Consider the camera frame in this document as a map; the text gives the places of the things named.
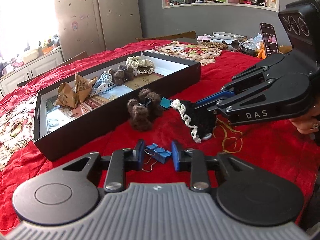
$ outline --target refrigerator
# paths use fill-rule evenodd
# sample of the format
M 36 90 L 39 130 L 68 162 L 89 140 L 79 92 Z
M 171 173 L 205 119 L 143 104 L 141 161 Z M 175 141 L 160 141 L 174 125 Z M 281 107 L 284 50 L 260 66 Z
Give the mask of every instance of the refrigerator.
M 138 0 L 54 0 L 64 60 L 141 38 Z

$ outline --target human hand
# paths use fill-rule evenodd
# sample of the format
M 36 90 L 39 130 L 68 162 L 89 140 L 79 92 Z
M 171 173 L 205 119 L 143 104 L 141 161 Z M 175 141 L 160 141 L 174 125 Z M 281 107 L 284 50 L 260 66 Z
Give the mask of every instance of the human hand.
M 304 115 L 289 119 L 297 128 L 299 133 L 310 134 L 319 131 L 320 121 L 315 116 L 320 115 L 320 97 L 316 99 L 315 105 Z

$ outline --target ring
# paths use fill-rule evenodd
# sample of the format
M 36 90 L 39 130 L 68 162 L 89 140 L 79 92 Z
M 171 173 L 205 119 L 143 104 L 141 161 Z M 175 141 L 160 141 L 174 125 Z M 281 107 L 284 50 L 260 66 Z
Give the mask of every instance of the ring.
M 316 130 L 316 129 L 319 129 L 319 124 L 317 123 L 312 126 L 311 130 Z

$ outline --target white plate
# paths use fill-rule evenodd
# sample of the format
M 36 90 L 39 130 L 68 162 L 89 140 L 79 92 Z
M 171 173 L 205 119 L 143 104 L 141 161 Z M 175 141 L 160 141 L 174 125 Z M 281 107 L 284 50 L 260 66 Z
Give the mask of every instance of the white plate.
M 239 41 L 244 40 L 244 36 L 232 34 L 232 33 L 214 32 L 212 34 L 213 34 L 213 36 L 220 38 L 220 39 L 223 39 L 223 40 L 239 40 Z

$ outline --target phone screen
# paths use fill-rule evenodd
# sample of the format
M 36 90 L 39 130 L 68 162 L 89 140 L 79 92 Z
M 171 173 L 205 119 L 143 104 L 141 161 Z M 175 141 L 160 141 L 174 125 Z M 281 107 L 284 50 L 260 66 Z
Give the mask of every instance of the phone screen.
M 279 53 L 276 32 L 271 24 L 260 23 L 260 29 L 263 37 L 263 44 L 266 50 L 266 56 Z

